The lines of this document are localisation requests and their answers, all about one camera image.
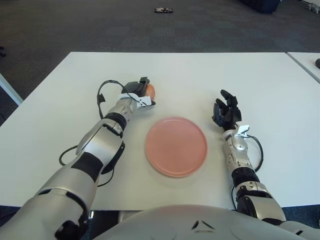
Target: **robot forearm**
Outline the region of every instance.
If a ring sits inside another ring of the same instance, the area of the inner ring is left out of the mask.
[[[243,138],[248,130],[248,125],[237,122],[235,130],[227,130],[223,134],[223,150],[235,187],[237,211],[279,225],[286,217],[265,185],[260,183],[249,160],[248,145]]]
[[[124,151],[121,137],[136,108],[130,98],[120,99],[80,141],[76,158],[0,229],[0,238],[79,239],[87,229],[99,176],[110,172]]]

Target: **robotic hand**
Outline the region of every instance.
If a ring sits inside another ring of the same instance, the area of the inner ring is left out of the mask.
[[[237,98],[226,90],[221,90],[220,93],[226,100],[226,105],[219,98],[215,100],[212,120],[225,131],[235,129],[236,122],[242,120]]]

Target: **black wire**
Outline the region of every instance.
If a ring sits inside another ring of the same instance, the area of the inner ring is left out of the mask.
[[[108,184],[108,183],[110,183],[110,181],[111,181],[112,178],[114,177],[114,173],[115,173],[115,168],[113,167],[113,169],[112,169],[112,175],[111,175],[110,179],[109,179],[108,181],[106,181],[105,183],[102,183],[102,184],[98,185],[98,188],[99,188],[99,187],[102,187],[102,186],[104,186],[104,185],[106,185],[106,184]]]
[[[73,147],[70,147],[68,148],[67,150],[65,150],[63,153],[61,153],[61,155],[59,156],[59,163],[62,165],[62,166],[65,166],[66,164],[62,161],[62,157],[69,151],[71,151],[72,149],[76,149],[78,147],[78,145],[75,145]]]
[[[260,159],[260,162],[259,162],[258,166],[254,169],[255,172],[258,172],[259,169],[260,169],[261,166],[262,166],[262,163],[264,162],[264,150],[263,150],[263,148],[262,148],[262,146],[261,146],[258,138],[256,138],[255,136],[247,135],[247,136],[244,136],[243,138],[245,138],[245,139],[251,138],[251,139],[255,140],[255,142],[256,142],[256,143],[258,144],[258,146],[259,146],[259,150],[260,150],[260,154],[261,154],[261,159]]]
[[[231,199],[232,199],[233,207],[237,211],[237,208],[236,208],[236,205],[235,205],[235,200],[234,200],[234,189],[235,189],[235,185],[233,185],[233,187],[231,189]]]
[[[253,139],[259,146],[259,150],[260,150],[260,154],[261,154],[261,159],[260,159],[260,162],[258,164],[258,166],[254,169],[255,172],[258,172],[259,169],[261,168],[262,166],[262,163],[264,162],[264,150],[261,146],[261,143],[259,142],[258,138],[256,138],[255,136],[251,136],[251,135],[248,135],[247,136],[243,136],[244,139]],[[236,205],[235,205],[235,201],[234,201],[234,189],[235,189],[235,186],[233,185],[232,189],[231,189],[231,199],[232,199],[232,204],[233,204],[233,207],[235,210],[237,210],[236,208]]]
[[[116,81],[116,80],[107,80],[107,81],[104,81],[104,82],[100,85],[100,87],[99,87],[99,89],[98,89],[98,93],[97,93],[97,95],[96,95],[96,104],[98,105],[99,115],[100,115],[100,118],[101,118],[101,119],[104,118],[104,115],[103,115],[102,110],[101,110],[101,107],[100,107],[100,104],[101,104],[101,101],[100,101],[100,99],[99,99],[99,97],[100,97],[100,91],[101,91],[101,88],[102,88],[104,85],[109,84],[109,83],[120,85],[120,86],[122,87],[122,89],[125,91],[125,93],[128,94],[131,99],[133,99],[134,101],[136,101],[137,103],[139,103],[138,100],[136,100],[133,96],[131,96],[131,95],[129,94],[129,92],[128,92],[128,90],[126,89],[126,87],[123,86],[120,82],[118,82],[118,81]]]
[[[7,218],[7,217],[9,217],[9,216],[11,216],[11,215],[15,215],[16,213],[17,213],[17,212],[14,211],[14,212],[8,213],[8,214],[6,214],[6,215],[3,215],[3,216],[0,217],[0,220],[2,220],[2,219],[4,219],[4,218]]]
[[[3,118],[3,120],[7,120],[2,113],[0,113],[0,115],[1,115],[1,117]]]

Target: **gray carpet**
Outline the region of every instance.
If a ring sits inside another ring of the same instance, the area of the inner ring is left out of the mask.
[[[156,14],[169,7],[173,14]],[[320,52],[320,16],[297,0],[261,14],[238,0],[0,0],[0,73],[24,99],[71,51]],[[16,104],[0,88],[0,113]],[[1,207],[0,220],[15,211]],[[319,205],[286,208],[317,226]]]

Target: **orange object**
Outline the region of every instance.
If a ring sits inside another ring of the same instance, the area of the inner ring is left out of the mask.
[[[148,83],[146,86],[145,95],[149,96],[152,101],[155,99],[156,91],[154,86],[152,86],[150,83]]]
[[[148,132],[145,153],[151,165],[171,177],[185,177],[198,170],[207,156],[201,129],[183,117],[157,122]]]

